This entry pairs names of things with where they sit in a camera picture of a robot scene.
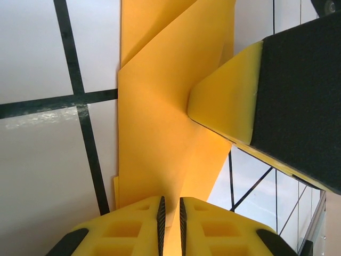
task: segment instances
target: black foam pad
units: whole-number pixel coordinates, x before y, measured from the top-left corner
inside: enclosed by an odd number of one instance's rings
[[[341,194],[341,13],[264,40],[251,146]]]

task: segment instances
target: white tile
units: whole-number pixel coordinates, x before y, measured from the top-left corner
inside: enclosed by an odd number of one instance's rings
[[[298,208],[296,207],[288,220],[284,230],[280,236],[287,242],[290,247],[297,252],[298,241]]]
[[[295,204],[298,201],[298,181],[277,172],[277,207],[278,207],[278,232],[281,232],[283,226]]]
[[[276,231],[276,186],[275,170],[236,208],[236,213],[268,225]]]
[[[0,104],[72,94],[53,1],[2,1]]]
[[[302,0],[301,24],[316,19],[316,11],[311,0]]]
[[[117,88],[120,0],[67,0],[85,92]]]
[[[312,189],[312,196],[311,196],[311,218],[314,215],[316,208],[318,207],[320,201],[320,194],[321,191],[318,189]]]
[[[298,202],[298,249],[301,248],[311,220],[311,192],[311,187],[299,184],[301,198]]]
[[[232,207],[230,187],[229,158],[227,158],[207,202],[230,210]]]
[[[117,100],[88,105],[110,210],[115,207],[113,177],[118,173]]]
[[[272,0],[236,2],[234,15],[234,53],[273,34]]]
[[[45,255],[99,215],[76,108],[0,120],[0,162],[2,255]]]
[[[296,27],[301,22],[300,0],[275,1],[275,32]]]
[[[233,191],[236,203],[270,168],[257,158],[232,147]]]

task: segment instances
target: rectangular cutout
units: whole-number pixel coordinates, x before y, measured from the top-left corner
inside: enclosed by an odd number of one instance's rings
[[[201,224],[205,236],[208,237],[234,237],[240,236],[234,224],[226,221],[210,221]]]
[[[116,221],[106,232],[106,237],[138,237],[142,223],[139,221]]]

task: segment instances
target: yellow paper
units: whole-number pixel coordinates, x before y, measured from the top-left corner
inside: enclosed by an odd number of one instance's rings
[[[164,255],[180,255],[179,197],[207,200],[231,147],[186,109],[191,88],[232,57],[234,2],[123,0],[118,200],[166,197]]]

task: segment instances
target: black rubber pad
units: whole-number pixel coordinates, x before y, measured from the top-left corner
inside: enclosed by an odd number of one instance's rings
[[[264,40],[251,146],[341,194],[341,12]]]
[[[46,256],[71,256],[89,232],[86,228],[67,233]]]
[[[273,256],[297,256],[297,253],[279,235],[265,229],[257,230],[257,235]]]
[[[164,239],[166,229],[166,202],[165,197],[162,196],[159,204],[158,213],[156,216],[157,228],[158,228],[158,249],[159,256],[164,255]]]
[[[183,198],[180,197],[180,236],[182,256],[186,256],[187,214]]]

